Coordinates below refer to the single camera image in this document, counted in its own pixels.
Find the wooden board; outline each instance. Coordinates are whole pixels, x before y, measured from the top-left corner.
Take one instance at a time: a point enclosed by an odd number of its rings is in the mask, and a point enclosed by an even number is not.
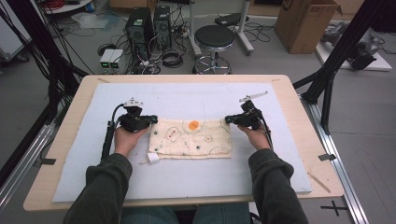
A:
[[[253,82],[271,83],[276,97],[288,123],[292,138],[308,172],[312,192],[299,194],[299,198],[339,197],[343,187],[329,161],[320,161],[319,155],[325,153],[317,134],[306,115],[290,80],[281,75],[157,75],[157,76],[88,76],[82,80],[73,103],[64,118],[51,148],[48,158],[56,159],[53,166],[42,166],[28,196],[24,209],[28,211],[67,209],[71,203],[54,203],[52,198],[60,181],[63,165],[69,149],[76,139],[78,127],[91,103],[94,90],[99,83],[217,83]],[[182,205],[198,203],[236,203],[252,201],[249,196],[228,196],[209,198],[159,199],[126,201],[125,206]]]

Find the table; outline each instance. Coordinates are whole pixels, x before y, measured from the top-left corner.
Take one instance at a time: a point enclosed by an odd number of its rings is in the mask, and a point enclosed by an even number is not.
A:
[[[80,3],[77,4],[77,5],[64,5],[63,7],[60,7],[58,9],[53,9],[53,10],[50,10],[50,9],[46,8],[46,12],[49,13],[49,14],[64,13],[64,12],[67,12],[67,11],[75,10],[77,8],[80,8],[80,7],[85,7],[91,1],[92,0],[81,0]]]
[[[68,209],[71,203],[53,203],[52,197],[63,169],[69,148],[77,135],[85,111],[99,83],[272,83],[276,97],[282,107],[291,135],[299,150],[304,168],[308,172],[313,191],[299,194],[299,198],[340,197],[343,187],[329,161],[321,161],[318,156],[325,153],[320,140],[306,115],[304,108],[288,77],[282,75],[158,75],[158,76],[88,76],[85,77],[70,105],[47,158],[57,161],[54,165],[43,165],[23,204],[27,211]],[[124,206],[182,205],[199,203],[251,202],[251,196],[183,198],[126,201]]]
[[[248,7],[250,4],[250,0],[244,0],[242,8],[241,8],[241,20],[239,22],[239,28],[236,34],[242,41],[242,44],[247,49],[247,55],[250,55],[251,52],[254,51],[254,48],[251,46],[250,42],[248,41],[247,37],[244,34],[245,29],[245,19],[248,15]],[[196,57],[201,57],[202,52],[201,49],[195,44],[194,40],[194,33],[195,33],[195,26],[194,26],[194,17],[195,17],[195,0],[190,0],[190,30],[189,30],[189,40],[192,45],[192,49],[194,50],[194,54]]]

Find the beige fabric pad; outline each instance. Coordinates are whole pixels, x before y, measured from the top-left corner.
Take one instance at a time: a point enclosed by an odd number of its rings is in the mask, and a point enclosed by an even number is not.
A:
[[[160,159],[231,158],[231,150],[225,119],[158,119],[151,127],[148,152]]]

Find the metal rail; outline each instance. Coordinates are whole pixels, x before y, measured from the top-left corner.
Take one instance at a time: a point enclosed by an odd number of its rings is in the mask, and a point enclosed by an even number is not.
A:
[[[9,200],[18,189],[18,186],[22,180],[26,177],[41,150],[50,140],[55,128],[56,124],[54,121],[50,125],[44,125],[41,128],[34,142],[29,146],[18,165],[15,167],[3,187],[0,189],[0,214],[6,208]]]
[[[310,105],[305,101],[302,101],[303,104],[309,108],[309,112],[311,113],[312,119],[314,120],[314,125],[317,128],[318,136],[326,150],[326,152],[331,155],[333,154],[336,159],[332,160],[332,167],[337,173],[338,177],[341,180],[341,183],[344,187],[344,198],[346,200],[346,204],[349,208],[350,214],[352,215],[353,220],[357,224],[368,224],[369,221],[361,207],[361,202],[358,199],[358,195],[353,189],[352,183],[349,180],[347,175],[346,168],[344,167],[343,162],[341,161],[340,155],[338,154],[337,148],[335,147],[334,141],[330,135],[327,135],[325,130],[320,124],[321,114],[318,105]]]

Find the gray pants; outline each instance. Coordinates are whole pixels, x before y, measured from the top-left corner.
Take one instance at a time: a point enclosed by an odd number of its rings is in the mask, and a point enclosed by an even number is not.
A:
[[[126,209],[120,224],[178,224],[177,216],[171,207],[136,207]],[[195,213],[193,224],[249,224],[250,215],[247,203],[220,203],[200,205]]]

